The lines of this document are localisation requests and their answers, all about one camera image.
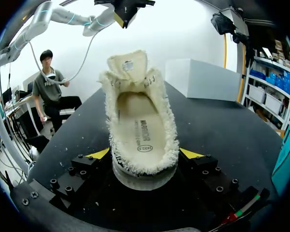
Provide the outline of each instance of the yellow pipe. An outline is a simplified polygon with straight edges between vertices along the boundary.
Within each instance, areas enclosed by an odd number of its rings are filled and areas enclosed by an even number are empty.
[[[241,79],[241,85],[240,85],[240,90],[238,92],[237,96],[237,102],[240,102],[241,96],[242,96],[242,91],[243,91],[243,85],[244,85],[244,78],[243,75],[245,75],[245,46],[243,45],[243,67],[242,67],[242,79]]]
[[[224,34],[224,63],[223,67],[226,68],[227,66],[227,36]]]

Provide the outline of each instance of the white storage box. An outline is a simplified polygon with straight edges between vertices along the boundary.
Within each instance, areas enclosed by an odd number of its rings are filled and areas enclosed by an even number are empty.
[[[263,88],[257,88],[249,84],[249,93],[248,95],[254,100],[264,103],[265,100],[265,90]]]
[[[278,115],[282,102],[273,97],[271,94],[266,93],[265,106]]]

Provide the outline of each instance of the blue container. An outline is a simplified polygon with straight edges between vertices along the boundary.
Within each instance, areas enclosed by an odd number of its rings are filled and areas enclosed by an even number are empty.
[[[290,88],[290,83],[284,83],[284,87]]]
[[[270,77],[273,78],[273,79],[276,79],[277,78],[277,75],[275,73],[271,72],[270,73]]]
[[[283,84],[283,83],[281,83],[281,84],[276,84],[276,83],[275,83],[275,85],[276,85],[278,88],[280,88],[280,89],[284,89],[284,84]]]
[[[274,78],[271,78],[271,77],[266,77],[265,80],[268,82],[268,83],[271,83],[272,85],[275,85],[275,79]]]
[[[290,85],[290,79],[284,78],[284,85]]]
[[[284,85],[284,79],[282,79],[280,77],[277,77],[276,80],[275,80],[275,85],[276,86],[278,86],[278,85],[283,86]]]
[[[284,86],[284,87],[283,87],[283,90],[284,90],[286,93],[290,94],[290,87],[286,87],[286,86]]]
[[[284,77],[290,79],[290,72],[284,71]]]
[[[256,70],[253,70],[253,69],[250,70],[250,75],[258,77],[262,80],[265,80],[265,77],[266,77],[263,73],[256,71]]]

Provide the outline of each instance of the shoe upper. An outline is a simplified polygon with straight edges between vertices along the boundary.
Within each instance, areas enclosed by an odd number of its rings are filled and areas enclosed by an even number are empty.
[[[112,155],[120,162],[124,169],[133,174],[155,175],[167,168],[175,166],[178,160],[178,141],[169,100],[167,98],[164,80],[158,69],[151,68],[147,71],[146,52],[136,52],[121,56],[112,56],[108,59],[110,71],[100,75],[99,82],[105,92],[105,110],[108,116],[107,124],[110,131]],[[165,135],[165,148],[162,159],[155,165],[144,165],[134,162],[124,154],[123,143],[120,140],[120,131],[117,129],[119,122],[117,113],[117,99],[121,93],[144,93],[153,102],[161,118]]]

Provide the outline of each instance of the shoe tongue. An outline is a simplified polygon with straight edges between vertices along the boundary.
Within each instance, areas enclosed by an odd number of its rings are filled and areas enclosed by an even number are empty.
[[[108,66],[122,79],[143,81],[147,71],[147,55],[145,51],[138,50],[125,55],[112,56],[108,59]]]

